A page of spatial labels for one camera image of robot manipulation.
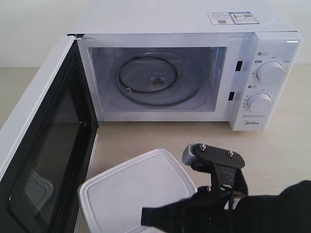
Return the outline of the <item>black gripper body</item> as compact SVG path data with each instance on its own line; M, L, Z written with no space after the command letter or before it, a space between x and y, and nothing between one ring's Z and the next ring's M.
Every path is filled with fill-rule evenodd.
M189 199L193 227L182 227L183 233L234 233L233 209L245 194L224 187L215 197L210 186L200 187Z

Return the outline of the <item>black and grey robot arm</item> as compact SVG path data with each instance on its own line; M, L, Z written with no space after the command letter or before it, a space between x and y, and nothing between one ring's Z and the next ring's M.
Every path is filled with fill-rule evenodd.
M195 194L160 207L143 207L140 223L165 233L309 233L311 183L301 181L278 195L229 198L207 205Z

